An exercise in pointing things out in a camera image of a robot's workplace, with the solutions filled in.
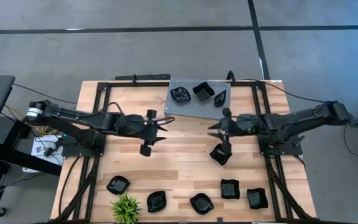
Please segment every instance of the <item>wooden table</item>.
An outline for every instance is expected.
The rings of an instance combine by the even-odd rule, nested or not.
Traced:
[[[92,112],[97,83],[97,81],[83,82],[78,99],[78,110]],[[272,84],[283,88],[282,82],[272,82]],[[153,109],[157,110],[157,118],[163,118],[167,90],[168,87],[113,87],[110,101],[119,103],[125,114],[145,115],[148,109]],[[290,112],[286,96],[282,91],[267,85],[267,93],[272,113]],[[264,110],[261,95],[259,99]],[[110,106],[108,111],[117,111],[117,109]],[[233,115],[255,113],[251,88],[247,86],[231,88],[231,111]],[[152,147],[150,157],[139,154],[141,140],[108,136],[105,153],[99,164],[91,221],[115,220],[110,212],[110,201],[117,200],[118,196],[106,190],[106,185],[115,175],[122,175],[131,182],[128,195],[140,201],[142,208],[140,222],[216,222],[217,217],[223,217],[225,222],[274,221],[265,162],[259,154],[256,137],[231,138],[233,155],[225,166],[220,166],[209,156],[214,146],[219,143],[218,139],[207,135],[207,127],[215,122],[176,116],[176,121],[164,126],[169,130],[168,132],[158,132],[158,136],[167,139]],[[315,216],[302,163],[293,156],[282,156],[282,160],[289,191],[307,213]],[[51,218],[58,216],[60,192],[73,161],[74,158],[69,158],[63,164]],[[62,208],[68,205],[77,191],[81,166],[82,158],[74,166],[68,179],[63,193]],[[241,188],[239,200],[221,198],[221,179],[239,180]],[[269,208],[259,210],[249,208],[246,190],[257,187],[266,190]],[[148,213],[147,197],[157,190],[166,191],[167,207],[158,213]],[[208,195],[214,203],[215,209],[207,215],[198,215],[190,205],[189,199],[200,192]],[[278,189],[277,192],[281,214],[285,217],[282,195]],[[87,196],[86,192],[81,203],[80,218],[85,216]]]

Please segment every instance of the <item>green plant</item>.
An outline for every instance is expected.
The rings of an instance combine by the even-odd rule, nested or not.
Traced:
[[[132,197],[128,197],[126,193],[119,196],[119,200],[117,202],[112,202],[112,214],[117,217],[117,223],[125,223],[132,224],[137,223],[137,216],[140,215],[138,211],[139,202]]]

